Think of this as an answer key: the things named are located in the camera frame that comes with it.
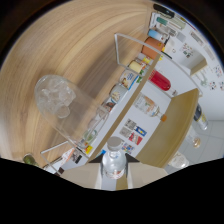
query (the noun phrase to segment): label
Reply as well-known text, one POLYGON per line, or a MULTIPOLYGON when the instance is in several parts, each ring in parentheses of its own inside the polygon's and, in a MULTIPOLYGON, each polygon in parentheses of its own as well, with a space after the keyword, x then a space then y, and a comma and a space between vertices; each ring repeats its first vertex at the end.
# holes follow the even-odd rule
POLYGON ((119 100, 120 100, 120 98, 121 98, 121 94, 120 94, 120 92, 119 91, 116 91, 116 92, 113 92, 112 94, 111 94, 111 99, 114 101, 114 102, 119 102, 119 100))
POLYGON ((134 121, 128 119, 124 126, 131 130, 134 130, 136 123, 134 121))
POLYGON ((76 149, 71 156, 72 161, 77 164, 81 158, 80 151, 76 149))
POLYGON ((134 142, 136 145, 139 145, 142 141, 142 137, 135 134, 134 132, 131 133, 131 135, 128 138, 130 141, 134 142))
POLYGON ((125 138, 128 138, 130 136, 130 134, 131 134, 131 131, 129 129, 123 127, 119 133, 122 136, 124 136, 125 138))
POLYGON ((200 117, 200 119, 197 122, 201 129, 203 129, 203 130, 207 129, 208 121, 207 121, 204 113, 202 113, 202 116, 200 117))
POLYGON ((196 109, 195 114, 194 114, 194 120, 195 121, 198 121, 198 119, 201 117, 201 113, 202 113, 201 106, 198 104, 197 109, 196 109))
POLYGON ((135 148, 131 145, 129 145, 128 143, 124 143, 122 146, 122 150, 128 154, 131 154, 131 152, 134 150, 135 148))
POLYGON ((123 87, 129 90, 131 89, 132 85, 134 84, 137 78, 138 78, 137 74, 134 74, 131 71, 125 70, 120 77, 120 82, 123 87))
POLYGON ((149 64, 150 61, 152 61, 152 59, 150 57, 146 56, 146 57, 143 58, 142 61, 145 62, 146 64, 149 64))
POLYGON ((109 177, 110 179, 118 179, 123 176, 124 169, 121 171, 114 171, 113 173, 109 173, 109 172, 105 171, 105 173, 106 173, 107 177, 109 177))
POLYGON ((136 126, 134 130, 142 136, 145 136, 147 134, 147 132, 143 130, 142 128, 140 128, 139 126, 136 126))
POLYGON ((100 156, 100 155, 104 155, 106 153, 106 151, 104 150, 104 149, 102 149, 97 155, 96 155, 96 157, 98 157, 98 156, 100 156))
POLYGON ((91 152, 92 148, 93 147, 89 145, 87 148, 84 149, 87 155, 91 152))
POLYGON ((139 97, 134 102, 134 105, 136 108, 138 108, 145 114, 149 114, 150 116, 153 116, 155 114, 155 112, 153 112, 155 103, 151 99, 149 99, 147 96, 144 96, 141 93, 139 94, 139 97))

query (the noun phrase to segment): wooden table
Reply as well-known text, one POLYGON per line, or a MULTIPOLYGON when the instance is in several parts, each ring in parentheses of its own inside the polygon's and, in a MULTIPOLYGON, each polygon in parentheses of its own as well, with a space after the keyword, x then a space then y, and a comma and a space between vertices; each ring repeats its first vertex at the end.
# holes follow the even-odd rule
MULTIPOLYGON (((123 68, 116 63, 114 34, 144 41, 152 3, 146 0, 75 0, 64 3, 26 29, 15 42, 0 71, 0 154, 22 161, 66 139, 41 116, 34 87, 46 74, 63 76, 102 103, 123 68)), ((123 44, 121 53, 127 54, 123 44)), ((46 153, 53 161, 69 147, 46 153)))

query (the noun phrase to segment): glass bottle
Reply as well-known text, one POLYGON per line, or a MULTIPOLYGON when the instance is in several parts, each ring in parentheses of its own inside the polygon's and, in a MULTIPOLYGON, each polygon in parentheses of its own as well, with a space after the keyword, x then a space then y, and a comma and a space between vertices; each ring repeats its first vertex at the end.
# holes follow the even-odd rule
POLYGON ((96 126, 108 116, 108 111, 71 81, 58 75, 45 75, 35 86, 35 100, 43 117, 64 136, 73 147, 86 149, 96 138, 96 126), (101 117, 88 125, 100 108, 101 117))
POLYGON ((186 159, 186 157, 182 153, 177 151, 174 157, 168 163, 168 165, 176 169, 183 169, 189 165, 189 161, 186 159))
POLYGON ((192 144, 194 148, 199 148, 201 145, 201 139, 199 138, 197 132, 194 130, 192 125, 190 126, 185 139, 190 144, 192 144))
POLYGON ((141 92, 134 101, 134 106, 150 117, 157 116, 163 122, 167 119, 167 116, 160 112, 159 106, 141 92))
MULTIPOLYGON (((136 58, 135 61, 141 66, 141 68, 137 69, 137 66, 130 66, 133 64, 133 61, 130 63, 129 67, 133 69, 134 71, 138 72, 142 76, 146 74, 148 69, 150 68, 149 65, 147 65, 145 62, 143 62, 141 59, 136 58)), ((158 72, 156 69, 154 69, 149 76, 149 82, 154 83, 156 86, 158 86, 161 90, 170 92, 171 95, 176 96, 177 91, 171 87, 170 80, 168 80, 165 76, 163 76, 160 72, 158 72)))
POLYGON ((110 179, 119 179, 124 175, 126 167, 126 156, 121 150, 123 140, 119 137, 112 136, 107 140, 109 149, 103 156, 103 169, 106 176, 110 179))
POLYGON ((205 117, 205 114, 202 112, 201 106, 197 105, 195 114, 194 114, 194 120, 198 123, 199 127, 205 131, 208 128, 208 121, 205 117))
POLYGON ((39 167, 39 164, 36 162, 36 160, 34 159, 34 157, 31 153, 28 153, 23 157, 23 162, 26 164, 29 164, 29 165, 39 167))

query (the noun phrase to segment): bottle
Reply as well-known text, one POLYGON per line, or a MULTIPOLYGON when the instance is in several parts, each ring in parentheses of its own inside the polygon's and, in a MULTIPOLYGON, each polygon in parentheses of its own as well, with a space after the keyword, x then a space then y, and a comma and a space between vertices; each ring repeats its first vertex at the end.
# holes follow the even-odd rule
POLYGON ((34 159, 31 153, 28 153, 23 157, 23 162, 29 165, 39 167, 39 164, 36 162, 36 160, 34 159))
POLYGON ((194 148, 199 148, 201 145, 201 139, 199 138, 192 125, 190 126, 185 139, 187 142, 192 144, 194 148))
POLYGON ((198 104, 195 114, 194 114, 194 120, 198 123, 199 127, 202 130, 206 130, 208 128, 208 121, 205 117, 205 114, 202 112, 201 106, 198 104))
POLYGON ((121 150, 123 143, 123 140, 116 136, 107 140, 109 151, 103 155, 102 163, 106 176, 110 179, 119 179, 125 172, 126 156, 121 150))
POLYGON ((177 151, 168 164, 174 168, 183 169, 189 165, 189 161, 182 153, 177 151))
MULTIPOLYGON (((131 68, 138 72, 139 74, 141 74, 142 76, 144 76, 146 74, 146 72, 149 70, 149 65, 146 65, 145 62, 143 62, 141 59, 136 58, 135 61, 141 65, 141 70, 140 68, 137 69, 137 66, 131 66, 131 68)), ((138 78, 137 82, 140 82, 142 79, 142 77, 138 78)), ((161 90, 163 91, 168 91, 170 92, 170 94, 172 96, 176 96, 177 95, 177 91, 175 89, 173 89, 171 87, 171 83, 170 80, 168 80, 165 76, 163 76, 160 72, 158 72, 156 69, 154 69, 148 79, 149 82, 154 83, 156 86, 158 86, 161 90)))
POLYGON ((134 106, 150 117, 157 116, 163 122, 167 119, 167 116, 160 112, 159 106, 156 105, 153 100, 143 95, 141 92, 134 101, 134 106))

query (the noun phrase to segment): glass jar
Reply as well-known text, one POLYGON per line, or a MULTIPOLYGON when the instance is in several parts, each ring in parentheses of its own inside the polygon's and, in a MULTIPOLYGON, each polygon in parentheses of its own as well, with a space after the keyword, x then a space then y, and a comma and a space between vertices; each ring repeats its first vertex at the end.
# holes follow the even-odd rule
POLYGON ((107 141, 107 148, 109 149, 103 156, 103 169, 106 176, 110 179, 119 179, 125 173, 126 156, 121 150, 123 140, 119 137, 112 136, 107 141))
POLYGON ((134 101, 134 106, 150 117, 157 116, 161 121, 167 119, 166 115, 160 112, 159 106, 141 92, 134 101))
POLYGON ((174 157, 170 160, 168 165, 176 168, 176 169, 183 169, 188 167, 189 161, 186 159, 186 157, 177 151, 174 155, 174 157))
POLYGON ((35 86, 35 100, 43 117, 64 136, 69 143, 80 149, 88 147, 104 125, 108 111, 71 81, 58 75, 45 75, 35 86), (100 108, 101 117, 93 125, 100 108))

